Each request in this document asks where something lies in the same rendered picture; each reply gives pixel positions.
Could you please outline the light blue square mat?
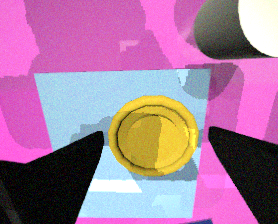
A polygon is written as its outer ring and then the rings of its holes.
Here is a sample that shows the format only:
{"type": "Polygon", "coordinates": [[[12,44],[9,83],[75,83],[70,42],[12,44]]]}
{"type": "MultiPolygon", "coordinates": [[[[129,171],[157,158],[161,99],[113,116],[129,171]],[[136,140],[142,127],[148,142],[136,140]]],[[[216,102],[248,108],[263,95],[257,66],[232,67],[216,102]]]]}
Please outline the light blue square mat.
{"type": "Polygon", "coordinates": [[[96,131],[104,146],[78,218],[191,218],[212,68],[34,73],[53,152],[96,131]],[[128,171],[109,148],[113,116],[148,95],[181,102],[199,138],[176,172],[145,177],[128,171]]]}

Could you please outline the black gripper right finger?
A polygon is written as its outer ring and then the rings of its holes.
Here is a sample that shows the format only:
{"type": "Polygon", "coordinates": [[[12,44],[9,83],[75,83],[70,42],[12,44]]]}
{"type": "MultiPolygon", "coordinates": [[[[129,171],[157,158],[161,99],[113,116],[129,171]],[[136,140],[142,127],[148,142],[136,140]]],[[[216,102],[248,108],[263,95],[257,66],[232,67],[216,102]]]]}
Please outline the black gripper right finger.
{"type": "Polygon", "coordinates": [[[220,127],[208,139],[258,224],[278,224],[278,144],[220,127]]]}

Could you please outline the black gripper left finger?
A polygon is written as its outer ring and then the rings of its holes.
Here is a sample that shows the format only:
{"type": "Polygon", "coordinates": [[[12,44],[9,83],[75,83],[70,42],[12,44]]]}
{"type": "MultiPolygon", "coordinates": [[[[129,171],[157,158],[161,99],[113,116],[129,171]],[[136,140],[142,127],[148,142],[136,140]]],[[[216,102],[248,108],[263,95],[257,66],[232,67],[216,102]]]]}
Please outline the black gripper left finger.
{"type": "Polygon", "coordinates": [[[75,224],[104,146],[96,131],[28,162],[0,160],[0,206],[12,224],[75,224]]]}

